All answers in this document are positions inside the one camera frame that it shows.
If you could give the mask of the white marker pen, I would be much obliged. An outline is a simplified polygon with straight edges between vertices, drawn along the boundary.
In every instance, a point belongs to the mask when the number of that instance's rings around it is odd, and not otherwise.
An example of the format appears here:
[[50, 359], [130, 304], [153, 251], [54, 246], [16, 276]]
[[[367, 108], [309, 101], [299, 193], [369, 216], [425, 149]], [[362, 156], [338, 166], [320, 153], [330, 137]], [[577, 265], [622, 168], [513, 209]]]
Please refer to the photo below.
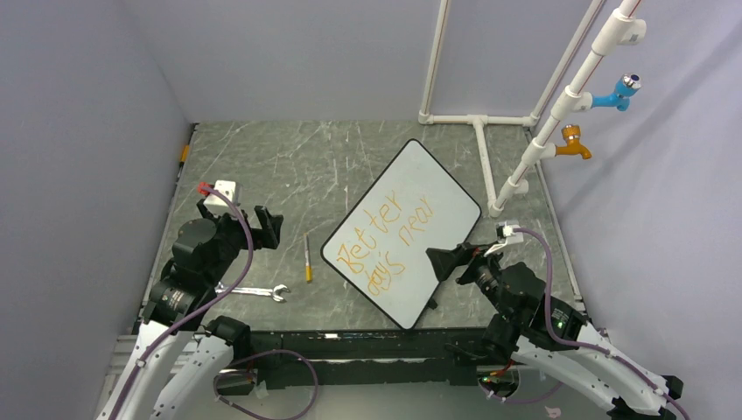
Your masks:
[[304, 233], [303, 235], [303, 244], [304, 244], [304, 273], [305, 273], [306, 266], [311, 266], [312, 268], [311, 250], [310, 250], [310, 242], [309, 242], [308, 233]]

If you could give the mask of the white whiteboard black frame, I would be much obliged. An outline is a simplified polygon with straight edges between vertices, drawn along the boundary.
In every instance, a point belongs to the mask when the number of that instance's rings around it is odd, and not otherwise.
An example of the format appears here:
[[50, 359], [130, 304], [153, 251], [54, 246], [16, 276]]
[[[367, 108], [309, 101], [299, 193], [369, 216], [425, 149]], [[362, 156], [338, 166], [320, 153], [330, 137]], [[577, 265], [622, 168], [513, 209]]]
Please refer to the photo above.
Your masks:
[[482, 215], [416, 139], [395, 154], [320, 249], [321, 258], [398, 327], [421, 318], [439, 281], [427, 249], [453, 249]]

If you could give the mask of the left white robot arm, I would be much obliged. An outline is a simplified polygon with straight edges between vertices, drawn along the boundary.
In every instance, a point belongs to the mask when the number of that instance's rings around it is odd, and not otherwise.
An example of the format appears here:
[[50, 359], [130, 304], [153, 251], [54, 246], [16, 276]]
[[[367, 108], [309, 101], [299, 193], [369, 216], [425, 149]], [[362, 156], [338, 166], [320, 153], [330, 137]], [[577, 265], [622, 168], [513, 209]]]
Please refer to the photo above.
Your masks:
[[219, 284], [242, 250], [277, 249], [284, 218], [256, 206], [259, 227], [232, 202], [198, 202], [200, 217], [178, 230], [172, 256], [158, 282], [150, 288], [135, 348], [101, 419], [171, 419], [192, 400], [197, 382], [215, 377], [222, 368], [244, 365], [252, 352], [250, 328], [219, 316], [205, 326], [206, 337], [176, 374], [172, 368], [192, 340], [210, 307], [237, 286]]

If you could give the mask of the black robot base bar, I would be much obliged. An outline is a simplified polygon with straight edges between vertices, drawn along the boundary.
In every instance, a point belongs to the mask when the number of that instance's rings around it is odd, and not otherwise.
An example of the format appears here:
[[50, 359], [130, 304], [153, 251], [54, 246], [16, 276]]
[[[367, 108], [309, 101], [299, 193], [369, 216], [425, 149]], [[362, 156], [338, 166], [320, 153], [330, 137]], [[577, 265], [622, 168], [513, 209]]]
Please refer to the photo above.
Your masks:
[[442, 382], [475, 386], [515, 366], [486, 345], [482, 327], [418, 330], [253, 331], [222, 371], [218, 389]]

